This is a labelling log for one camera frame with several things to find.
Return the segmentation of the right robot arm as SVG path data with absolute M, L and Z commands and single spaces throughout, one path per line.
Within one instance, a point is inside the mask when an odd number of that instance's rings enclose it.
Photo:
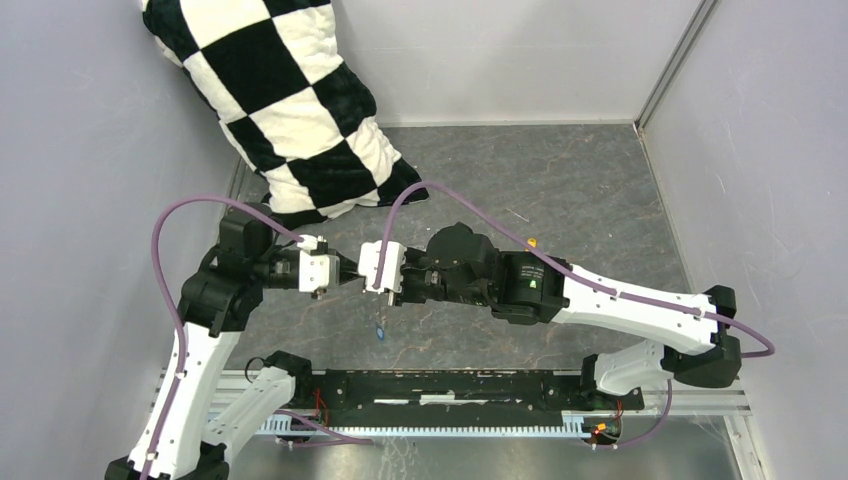
M 473 305 L 514 325 L 579 324 L 640 337 L 584 359 L 577 392 L 591 408 L 654 381 L 726 388 L 741 368 L 740 341 L 727 325 L 737 312 L 730 287 L 684 294 L 593 277 L 563 259 L 501 251 L 463 223 L 439 230 L 424 250 L 377 242 L 361 255 L 375 258 L 362 270 L 369 289 L 389 294 L 392 306 Z

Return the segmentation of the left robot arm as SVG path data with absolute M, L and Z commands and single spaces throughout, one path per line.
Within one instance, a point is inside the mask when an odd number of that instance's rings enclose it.
M 314 394 L 310 361 L 275 352 L 262 361 L 252 386 L 217 417 L 209 416 L 219 379 L 267 289 L 317 298 L 357 279 L 355 261 L 321 237 L 299 236 L 259 204 L 229 201 L 217 243 L 173 299 L 164 282 L 157 220 L 151 256 L 175 322 L 174 346 L 148 423 L 108 479 L 225 479 L 235 458 L 284 405 L 302 407 Z

